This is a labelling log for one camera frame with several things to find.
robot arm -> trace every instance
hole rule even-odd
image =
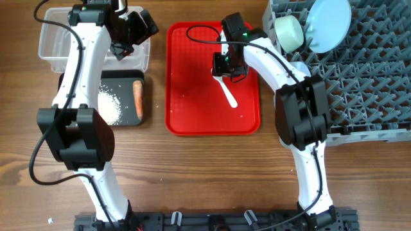
[[[265,47],[271,51],[306,89],[311,102],[311,113],[317,139],[314,138],[310,121],[306,114],[307,106],[301,102],[302,94],[296,82],[289,77],[282,64],[267,51],[251,45],[222,44],[222,52],[213,56],[215,76],[235,78],[244,74],[248,66],[255,69],[275,92],[275,124],[281,142],[291,149],[299,180],[299,210],[307,209],[319,195],[320,176],[313,156],[315,140],[320,141],[317,156],[322,175],[322,194],[318,202],[306,213],[313,229],[335,222],[333,201],[329,195],[324,166],[326,134],[331,126],[325,83],[320,76],[307,78],[294,68],[272,45],[261,29],[250,31],[246,28],[239,13],[227,16],[222,21],[221,41],[248,42]]]
[[[277,57],[279,57],[287,68],[294,73],[294,76],[303,82],[306,75],[297,69],[295,69],[281,54],[274,49],[271,40],[269,38],[258,38],[251,41],[253,44],[257,44],[263,47],[269,48]],[[255,69],[261,77],[268,83],[271,89],[276,92],[278,89],[284,85],[295,85],[296,83],[290,77],[288,77],[284,67],[271,55],[265,53],[263,50],[253,47],[244,47],[244,60],[247,65]],[[314,199],[318,195],[319,189],[319,173],[317,171],[317,166],[315,159],[313,157],[312,149],[314,143],[308,144],[304,150],[299,150],[294,145],[290,145],[295,161],[295,167],[297,170],[297,176],[299,180],[299,205],[302,209],[309,207]],[[320,196],[320,200],[315,204],[315,206],[310,209],[308,214],[320,214],[329,209],[333,205],[333,201],[328,193],[326,170],[324,166],[324,149],[326,147],[326,142],[320,143],[317,148],[317,155],[319,157],[322,181],[323,181],[323,191]]]
[[[136,222],[131,206],[118,185],[111,164],[114,134],[98,114],[98,90],[107,51],[111,50],[121,60],[134,51],[134,44],[139,45],[158,32],[146,10],[126,15],[125,7],[122,0],[87,0],[84,4],[74,5],[69,12],[70,26],[82,39],[81,68],[74,88],[75,97],[64,119],[46,138],[46,142],[54,158],[64,162],[68,170],[92,177],[110,220],[120,230],[136,230],[132,228]],[[79,45],[74,35],[71,35],[71,41],[64,79],[53,100],[53,108],[40,109],[38,112],[37,122],[43,133],[66,103],[74,81]],[[80,178],[96,207],[96,219],[101,224],[98,230],[104,230],[104,224],[109,219],[91,183],[84,177]]]

red tray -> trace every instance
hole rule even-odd
[[[220,84],[211,75],[213,53],[219,44],[200,44],[186,36],[196,24],[222,30],[221,22],[178,22],[167,34],[166,116],[168,130],[175,135],[247,135],[260,125],[258,76],[250,69],[239,83],[224,78],[238,102],[232,108]],[[217,34],[207,28],[194,28],[190,35],[215,40]]]

white spoon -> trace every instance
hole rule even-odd
[[[227,86],[223,82],[223,77],[222,76],[213,76],[213,78],[220,83],[221,88],[224,91],[225,97],[227,97],[227,99],[230,103],[230,106],[232,108],[236,108],[238,106],[237,101],[236,101],[236,99],[234,99],[234,96],[232,96],[230,90],[227,88]]]

wood grain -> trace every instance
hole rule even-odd
[[[37,56],[38,1],[0,1],[0,229],[72,230],[74,215],[94,210],[79,180],[35,185],[28,161],[40,137],[39,108],[56,95],[58,75]],[[71,6],[56,0],[46,8]],[[164,125],[166,32],[179,21],[219,21],[241,12],[262,26],[267,0],[130,1],[149,9],[160,28],[146,73],[144,125],[116,128],[113,165],[135,211],[184,212],[293,209],[298,197],[291,153],[274,125],[272,92],[261,81],[261,127],[241,137],[176,137]],[[411,144],[364,142],[326,149],[336,206],[358,209],[362,230],[411,230]],[[43,147],[35,172],[43,180],[70,175]],[[47,224],[53,217],[55,223]]]

gray dish rack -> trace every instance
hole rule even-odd
[[[305,31],[314,2],[269,0],[263,16],[268,36],[275,40],[273,19],[286,15]],[[329,146],[411,141],[411,1],[349,2],[351,25],[334,50],[311,52],[308,39],[292,54],[281,54],[324,78],[333,121]]]

